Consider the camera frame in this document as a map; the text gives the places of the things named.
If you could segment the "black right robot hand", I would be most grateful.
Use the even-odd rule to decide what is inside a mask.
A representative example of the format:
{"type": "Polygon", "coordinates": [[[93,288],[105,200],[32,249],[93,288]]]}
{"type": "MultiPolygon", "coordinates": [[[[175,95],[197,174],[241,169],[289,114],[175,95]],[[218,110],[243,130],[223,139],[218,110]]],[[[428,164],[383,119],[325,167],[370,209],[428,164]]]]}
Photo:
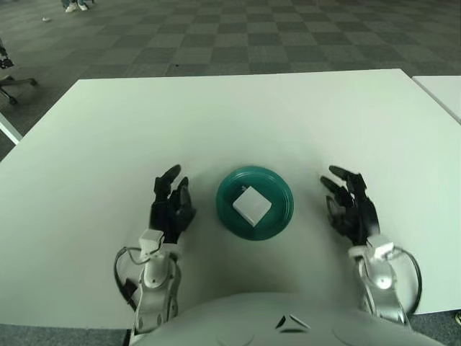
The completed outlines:
{"type": "Polygon", "coordinates": [[[331,165],[330,173],[341,179],[344,186],[321,176],[322,185],[330,192],[326,196],[328,221],[340,235],[354,246],[364,246],[371,236],[381,233],[375,204],[367,195],[367,186],[360,173],[331,165]]]}

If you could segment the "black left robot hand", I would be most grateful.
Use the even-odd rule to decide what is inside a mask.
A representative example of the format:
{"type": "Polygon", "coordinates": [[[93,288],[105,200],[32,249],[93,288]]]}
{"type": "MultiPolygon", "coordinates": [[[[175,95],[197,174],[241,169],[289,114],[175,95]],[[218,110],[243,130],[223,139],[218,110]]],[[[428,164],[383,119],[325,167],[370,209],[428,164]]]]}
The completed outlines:
{"type": "Polygon", "coordinates": [[[148,230],[160,231],[161,235],[149,254],[157,252],[162,243],[177,244],[196,216],[197,209],[192,205],[189,193],[189,178],[183,177],[177,187],[172,188],[181,170],[181,165],[176,164],[154,180],[155,198],[151,204],[148,230]]]}

